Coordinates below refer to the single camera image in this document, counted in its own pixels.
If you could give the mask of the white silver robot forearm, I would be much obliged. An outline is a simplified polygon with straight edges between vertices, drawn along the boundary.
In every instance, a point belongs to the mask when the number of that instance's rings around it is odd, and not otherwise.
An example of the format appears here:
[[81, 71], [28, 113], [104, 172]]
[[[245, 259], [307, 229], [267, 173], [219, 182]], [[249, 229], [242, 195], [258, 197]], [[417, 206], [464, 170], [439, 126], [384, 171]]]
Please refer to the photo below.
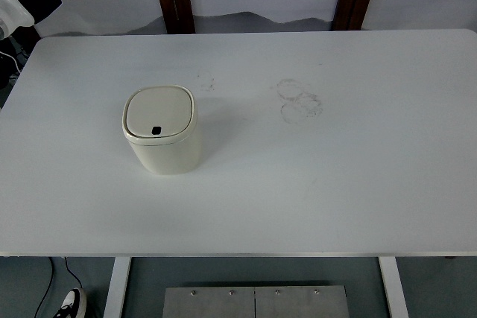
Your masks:
[[17, 28], [33, 25], [33, 16], [19, 0], [1, 0], [1, 39], [9, 37]]

